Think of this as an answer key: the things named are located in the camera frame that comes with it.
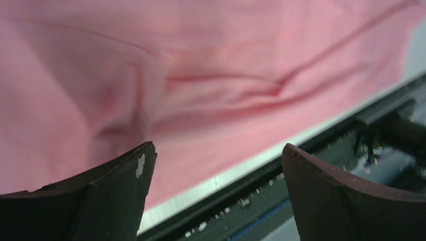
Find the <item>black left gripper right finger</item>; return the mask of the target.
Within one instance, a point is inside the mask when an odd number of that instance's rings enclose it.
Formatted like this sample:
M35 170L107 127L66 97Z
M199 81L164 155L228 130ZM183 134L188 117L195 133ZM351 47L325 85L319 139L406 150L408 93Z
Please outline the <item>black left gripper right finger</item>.
M301 240L425 240L425 195L377 184L287 144L282 170Z

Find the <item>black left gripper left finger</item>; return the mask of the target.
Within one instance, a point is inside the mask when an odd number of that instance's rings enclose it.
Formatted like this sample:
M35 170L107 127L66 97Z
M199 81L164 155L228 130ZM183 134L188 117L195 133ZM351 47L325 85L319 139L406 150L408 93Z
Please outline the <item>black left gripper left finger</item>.
M136 240L157 154L152 142L33 192L1 196L1 240Z

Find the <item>pink t-shirt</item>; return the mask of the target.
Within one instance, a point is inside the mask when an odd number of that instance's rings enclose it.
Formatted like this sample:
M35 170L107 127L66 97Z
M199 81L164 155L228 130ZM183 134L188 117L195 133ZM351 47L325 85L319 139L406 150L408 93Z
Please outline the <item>pink t-shirt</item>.
M425 1L1 1L1 193L153 141L147 207L397 83Z

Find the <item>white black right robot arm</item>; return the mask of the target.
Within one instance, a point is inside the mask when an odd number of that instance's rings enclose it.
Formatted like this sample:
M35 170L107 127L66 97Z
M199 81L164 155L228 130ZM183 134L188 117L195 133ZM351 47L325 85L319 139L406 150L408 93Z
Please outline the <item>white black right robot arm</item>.
M369 181L425 194L425 125L402 113L357 119L357 149L364 150L352 173Z

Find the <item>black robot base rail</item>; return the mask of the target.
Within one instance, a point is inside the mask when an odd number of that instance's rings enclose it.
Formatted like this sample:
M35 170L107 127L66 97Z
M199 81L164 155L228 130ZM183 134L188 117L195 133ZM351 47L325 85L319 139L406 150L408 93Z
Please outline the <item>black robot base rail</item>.
M359 110L289 139L306 152L368 179L388 183L412 159L370 134L391 111L425 118L425 75L399 85ZM296 240L284 175L282 145L146 210L138 240L260 240L283 226Z

